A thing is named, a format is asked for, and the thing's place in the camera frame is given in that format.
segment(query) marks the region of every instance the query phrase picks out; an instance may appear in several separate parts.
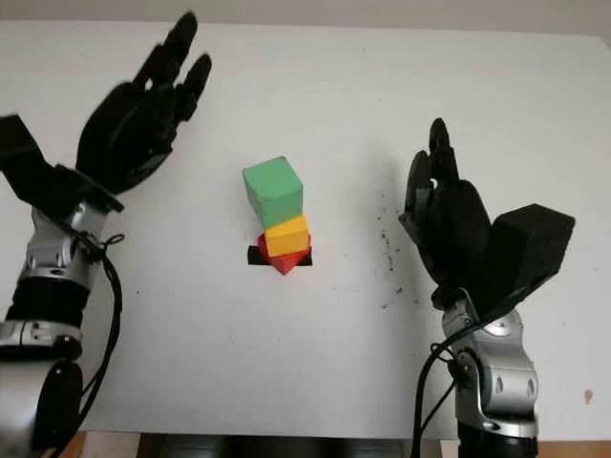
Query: stacked blocks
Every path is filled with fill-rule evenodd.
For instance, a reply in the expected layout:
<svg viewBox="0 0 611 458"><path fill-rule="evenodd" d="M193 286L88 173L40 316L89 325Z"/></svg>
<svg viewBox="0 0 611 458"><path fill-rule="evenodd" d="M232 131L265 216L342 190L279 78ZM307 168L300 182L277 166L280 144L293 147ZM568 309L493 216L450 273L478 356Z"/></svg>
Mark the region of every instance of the stacked blocks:
<svg viewBox="0 0 611 458"><path fill-rule="evenodd" d="M242 173L248 200L264 228L258 243L261 255L286 275L310 252L304 185L283 156Z"/></svg>

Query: white tabletop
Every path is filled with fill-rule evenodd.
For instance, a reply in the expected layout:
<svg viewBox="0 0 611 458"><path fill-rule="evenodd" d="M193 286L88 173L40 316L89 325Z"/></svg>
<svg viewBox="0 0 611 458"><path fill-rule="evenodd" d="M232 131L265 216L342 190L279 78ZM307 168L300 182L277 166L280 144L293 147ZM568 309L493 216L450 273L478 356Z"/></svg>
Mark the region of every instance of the white tabletop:
<svg viewBox="0 0 611 458"><path fill-rule="evenodd" d="M47 159L72 166L95 106L168 28L0 23L1 112L20 113ZM125 310L87 428L409 437L441 316L396 213L441 115L491 217L538 202L577 218L560 274L518 309L540 437L611 439L611 53L598 38L202 25L192 50L188 62L213 57L200 107L107 227L127 234L111 250ZM261 227L242 168L280 155L305 184L314 258L285 278L245 260ZM4 313L32 226L8 184L0 208ZM100 275L86 377L110 298ZM439 366L427 406L448 382ZM452 402L429 435L455 435Z"/></svg>

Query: wall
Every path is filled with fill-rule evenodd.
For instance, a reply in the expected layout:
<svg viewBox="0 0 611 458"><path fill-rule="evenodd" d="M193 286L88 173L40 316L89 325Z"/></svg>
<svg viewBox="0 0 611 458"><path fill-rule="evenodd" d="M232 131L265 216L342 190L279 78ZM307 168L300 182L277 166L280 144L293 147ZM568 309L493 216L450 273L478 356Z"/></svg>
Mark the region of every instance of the wall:
<svg viewBox="0 0 611 458"><path fill-rule="evenodd" d="M7 19L173 21L540 31L600 35L611 44L607 0L0 0Z"/></svg>

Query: wire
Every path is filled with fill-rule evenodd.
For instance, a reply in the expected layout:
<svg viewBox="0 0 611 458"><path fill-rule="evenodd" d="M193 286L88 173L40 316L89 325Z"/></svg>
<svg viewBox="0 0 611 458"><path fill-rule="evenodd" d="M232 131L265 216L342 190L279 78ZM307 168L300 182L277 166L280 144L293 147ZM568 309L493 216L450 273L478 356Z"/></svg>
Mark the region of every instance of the wire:
<svg viewBox="0 0 611 458"><path fill-rule="evenodd" d="M437 413L437 410L439 410L439 408L443 405L443 403L446 401L446 399L448 399L448 396L450 396L450 394L454 390L455 386L456 386L456 381L452 380L452 383L450 384L448 389L446 389L446 392L443 393L443 396L441 396L441 398L439 398L439 401L437 401L437 404L435 404L435 407L432 408L431 413L429 414L427 419L422 424L421 429L422 429L423 433L424 433L425 429L427 428L427 426L429 425L429 423L431 422L432 417L434 416L434 414Z"/></svg>
<svg viewBox="0 0 611 458"><path fill-rule="evenodd" d="M118 336L121 327L121 311L123 309L123 292L121 289L121 280L118 276L115 266L106 256L106 250L110 245L119 243L120 241L124 240L125 236L123 234L117 234L115 236L110 237L105 242L98 244L95 238L91 236L91 234L78 232L62 221L49 218L48 216L47 218L61 230L69 234L71 237L74 237L75 239L83 243L83 245L85 245L89 250L89 255L93 261L100 261L102 263L104 273L106 274L106 277L108 278L108 281L111 284L114 298L113 317L111 319L110 330L108 333L108 341L106 343L106 348L104 349L104 355L102 356L102 361L99 365L97 372L87 383L85 389L83 389L82 395L84 396L90 390L91 392L89 393L89 396L87 396L87 400L85 401L83 408L78 414L76 425L74 425L73 429L66 434L66 437L60 442L59 446L55 448L53 454L50 456L50 458L59 458L61 453L71 442L74 435L78 432L81 425L83 424L83 421L89 414L89 411L91 410L92 405L94 404L95 397L97 396L97 393L102 386L102 381L104 380L104 376L106 375L111 356L113 355L116 343L118 342Z"/></svg>
<svg viewBox="0 0 611 458"><path fill-rule="evenodd" d="M431 367L433 363L441 356L441 354L450 348L450 345L458 342L461 339L469 336L474 333L478 329L490 324L494 320L496 320L494 314L490 314L487 319L470 324L469 326L461 329L458 332L455 332L450 337L448 337L442 343L435 345L431 354L424 362L422 369L420 370L420 375L418 377L418 385L416 387L416 400L415 407L413 412L413 432L412 432L412 442L411 442L411 458L420 458L420 443L422 441L422 433L424 432L424 428L422 427L422 405L424 403L424 389L427 384L427 377L429 376L429 372L431 371Z"/></svg>

